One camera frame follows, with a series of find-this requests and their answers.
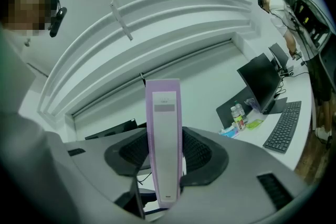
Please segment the bottle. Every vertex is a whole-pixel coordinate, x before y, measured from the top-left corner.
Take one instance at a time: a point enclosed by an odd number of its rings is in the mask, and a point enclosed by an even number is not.
[[[245,115],[243,106],[239,104],[238,101],[235,101],[235,106],[238,112],[240,113],[240,116],[242,116],[241,118],[243,119],[244,124],[248,123],[248,119],[247,119],[247,116]]]
[[[231,107],[231,115],[237,125],[238,130],[242,131],[243,129],[245,129],[243,118],[241,117],[235,106]]]

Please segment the floor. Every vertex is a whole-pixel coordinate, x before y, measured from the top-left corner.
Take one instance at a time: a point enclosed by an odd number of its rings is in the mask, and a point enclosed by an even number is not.
[[[333,111],[336,106],[336,102],[333,102]],[[318,126],[323,123],[323,113],[320,114]],[[333,140],[330,149],[326,149],[325,144],[322,144],[315,136],[314,131],[310,131],[308,134],[307,142],[303,150],[301,159],[295,169],[295,172],[309,185],[318,183],[323,177],[324,171],[336,152],[336,133],[335,125],[332,130]]]

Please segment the black keyboard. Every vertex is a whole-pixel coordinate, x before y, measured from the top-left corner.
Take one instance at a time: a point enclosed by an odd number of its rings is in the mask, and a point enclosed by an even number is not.
[[[298,124],[300,109],[301,101],[286,104],[277,125],[264,143],[265,148],[280,153],[287,151]]]

